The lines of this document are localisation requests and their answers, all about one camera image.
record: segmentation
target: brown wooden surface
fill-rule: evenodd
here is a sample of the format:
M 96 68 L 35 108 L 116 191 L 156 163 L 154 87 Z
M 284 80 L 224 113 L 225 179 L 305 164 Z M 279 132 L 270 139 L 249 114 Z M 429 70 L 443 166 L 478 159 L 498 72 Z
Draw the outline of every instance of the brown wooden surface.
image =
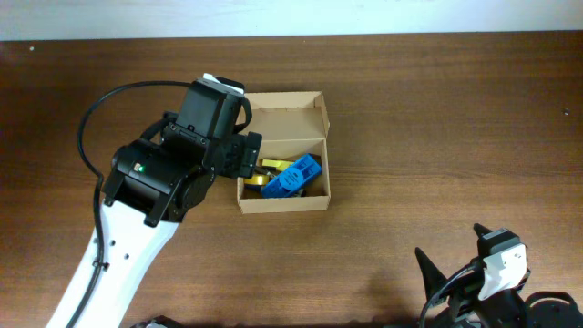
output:
M 150 267 L 124 326 L 344 323 L 417 316 L 419 246 L 445 274 L 476 255 L 472 224 L 528 245 L 524 292 L 583 303 L 583 33 L 0 43 L 0 326 L 46 324 L 92 230 L 77 123 L 104 91 L 212 72 L 251 92 L 322 90 L 326 212 L 240 215 L 220 179 Z M 111 99 L 87 153 L 114 151 L 184 90 Z M 563 114 L 570 108 L 570 115 Z

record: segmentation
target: open cardboard box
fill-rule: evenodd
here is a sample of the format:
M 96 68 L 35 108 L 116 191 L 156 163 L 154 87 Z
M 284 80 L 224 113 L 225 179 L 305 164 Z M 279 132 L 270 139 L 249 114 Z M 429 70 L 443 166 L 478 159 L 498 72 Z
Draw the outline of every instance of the open cardboard box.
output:
M 263 135 L 260 163 L 261 159 L 296 160 L 310 153 L 322 165 L 322 175 L 306 186 L 306 197 L 284 199 L 264 199 L 258 192 L 244 189 L 239 178 L 237 202 L 241 212 L 327 210 L 330 176 L 326 137 L 330 122 L 322 92 L 251 93 L 245 97 L 251 103 L 253 118 L 243 134 L 251 131 Z M 241 112 L 238 123 L 244 120 Z

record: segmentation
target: box flap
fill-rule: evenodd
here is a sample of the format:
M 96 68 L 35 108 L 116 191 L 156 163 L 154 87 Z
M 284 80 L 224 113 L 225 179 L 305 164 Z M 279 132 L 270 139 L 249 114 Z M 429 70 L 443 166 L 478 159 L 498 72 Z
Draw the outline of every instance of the box flap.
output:
M 326 138 L 330 122 L 322 92 L 250 93 L 253 119 L 243 133 L 254 131 L 263 140 Z M 245 121 L 241 111 L 238 123 Z

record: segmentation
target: black cable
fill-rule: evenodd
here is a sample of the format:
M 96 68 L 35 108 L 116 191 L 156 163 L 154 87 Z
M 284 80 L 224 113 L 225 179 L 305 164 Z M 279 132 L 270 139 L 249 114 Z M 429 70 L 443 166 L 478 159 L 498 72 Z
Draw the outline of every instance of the black cable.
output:
M 103 227 L 101 225 L 101 215 L 99 212 L 99 196 L 101 194 L 101 185 L 103 184 L 103 174 L 95 166 L 93 166 L 93 164 L 91 164 L 91 162 L 85 155 L 85 151 L 83 150 L 83 132 L 85 131 L 85 125 L 89 120 L 89 116 L 91 116 L 91 114 L 99 107 L 99 105 L 101 105 L 101 103 L 103 103 L 108 97 L 111 97 L 121 91 L 128 90 L 134 87 L 150 87 L 150 86 L 190 87 L 191 84 L 187 82 L 176 81 L 144 81 L 116 87 L 111 91 L 107 92 L 105 95 L 103 95 L 98 101 L 93 103 L 93 105 L 91 105 L 91 107 L 87 110 L 87 112 L 81 119 L 81 123 L 79 124 L 79 130 L 77 131 L 77 150 L 79 151 L 79 155 L 81 156 L 81 159 L 83 160 L 85 165 L 91 170 L 91 172 L 93 172 L 93 174 L 97 176 L 97 183 L 95 186 L 95 191 L 93 193 L 93 215 L 95 219 L 95 230 L 97 235 L 97 258 L 93 263 L 95 269 L 93 270 L 93 275 L 91 276 L 89 285 L 87 286 L 85 294 L 83 295 L 81 302 L 79 302 L 79 305 L 75 310 L 75 313 L 73 313 L 71 320 L 69 320 L 69 323 L 66 325 L 67 328 L 75 327 L 75 324 L 79 319 L 79 316 L 81 316 L 81 313 L 83 312 L 87 303 L 89 302 L 89 299 L 91 298 L 91 294 L 95 290 L 99 274 L 101 273 L 101 270 L 105 265 L 105 263 L 103 262 L 103 256 L 105 252 L 103 240 Z
M 421 311 L 421 315 L 419 316 L 419 328 L 425 328 L 425 316 L 427 315 L 427 311 L 429 311 L 429 308 L 434 306 L 435 301 L 437 301 L 437 299 L 439 298 L 439 295 L 441 295 L 447 288 L 449 288 L 449 286 L 451 286 L 452 283 L 454 283 L 459 277 L 463 276 L 464 274 L 471 270 L 474 270 L 475 268 L 476 262 L 467 264 L 465 267 L 458 270 L 451 277 L 449 277 L 445 281 L 444 285 L 439 289 L 439 291 L 431 295 L 431 298 L 427 300 L 427 303 L 424 305 L 423 310 Z

